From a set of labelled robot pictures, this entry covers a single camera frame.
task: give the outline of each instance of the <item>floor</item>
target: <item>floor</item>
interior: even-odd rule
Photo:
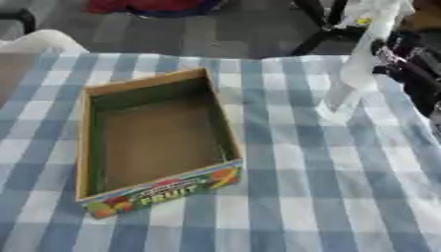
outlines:
[[[230,0],[218,13],[184,19],[140,19],[84,11],[86,0],[0,0],[29,8],[39,29],[63,31],[90,51],[144,52],[206,57],[262,58],[287,55],[317,28],[289,0]],[[0,23],[0,37],[21,27]],[[315,54],[348,54],[352,43],[327,42]]]

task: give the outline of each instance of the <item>colorful box label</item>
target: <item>colorful box label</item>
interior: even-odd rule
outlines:
[[[95,218],[105,218],[119,213],[150,207],[151,205],[177,199],[195,193],[203,193],[239,180],[241,166],[223,167],[207,173],[181,179],[179,177],[160,181],[148,189],[140,189],[125,195],[92,201],[84,204]]]

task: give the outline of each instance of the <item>fruit box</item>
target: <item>fruit box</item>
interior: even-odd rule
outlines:
[[[241,166],[204,69],[83,90],[76,200],[95,218],[235,183]]]

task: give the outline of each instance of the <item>checkered tablecloth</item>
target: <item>checkered tablecloth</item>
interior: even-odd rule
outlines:
[[[441,152],[401,87],[380,79],[344,126],[315,112],[343,60],[40,56],[0,110],[0,250],[441,251]],[[86,215],[74,199],[80,89],[200,66],[241,143],[242,181]]]

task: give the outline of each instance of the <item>black chair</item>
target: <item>black chair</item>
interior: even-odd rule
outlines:
[[[337,29],[343,17],[347,0],[335,0],[329,14],[319,0],[292,0],[293,5],[303,10],[305,14],[319,27],[319,31],[298,45],[289,55],[301,56],[310,53],[325,40],[349,40],[357,42],[363,35],[363,27],[347,27]]]
[[[22,23],[25,34],[35,32],[35,17],[27,9],[0,6],[0,21],[16,20]]]

